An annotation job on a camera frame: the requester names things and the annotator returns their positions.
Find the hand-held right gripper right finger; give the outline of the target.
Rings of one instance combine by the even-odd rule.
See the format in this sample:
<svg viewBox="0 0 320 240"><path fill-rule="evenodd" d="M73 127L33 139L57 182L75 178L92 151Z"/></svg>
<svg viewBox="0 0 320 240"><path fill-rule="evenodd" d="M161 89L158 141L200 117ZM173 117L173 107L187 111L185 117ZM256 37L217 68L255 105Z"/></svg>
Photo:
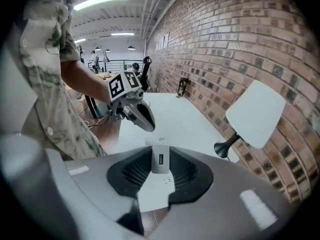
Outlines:
<svg viewBox="0 0 320 240"><path fill-rule="evenodd" d="M207 164L213 183L197 201L173 204L151 240L268 240L296 206L243 167L193 150L174 148Z"/></svg>

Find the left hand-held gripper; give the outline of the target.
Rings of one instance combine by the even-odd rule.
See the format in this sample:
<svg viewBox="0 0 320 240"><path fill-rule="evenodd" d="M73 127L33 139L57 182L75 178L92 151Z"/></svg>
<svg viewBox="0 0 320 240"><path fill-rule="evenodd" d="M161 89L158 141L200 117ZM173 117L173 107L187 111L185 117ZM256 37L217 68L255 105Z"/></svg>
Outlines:
<svg viewBox="0 0 320 240"><path fill-rule="evenodd" d="M156 122L149 105L144 101L144 91L132 71L121 71L108 82L110 96L109 116L114 121L130 120L146 132L153 132Z"/></svg>

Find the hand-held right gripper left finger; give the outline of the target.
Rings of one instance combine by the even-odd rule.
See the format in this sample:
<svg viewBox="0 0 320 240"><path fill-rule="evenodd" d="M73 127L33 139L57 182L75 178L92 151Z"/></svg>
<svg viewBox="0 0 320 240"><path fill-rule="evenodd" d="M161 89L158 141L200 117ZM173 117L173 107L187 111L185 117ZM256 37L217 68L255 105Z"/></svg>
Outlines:
<svg viewBox="0 0 320 240"><path fill-rule="evenodd" d="M136 148L108 156L63 161L47 149L56 187L75 223L80 240L143 240L118 219L129 213L134 199L119 195L107 180L108 169L118 161L144 151Z"/></svg>

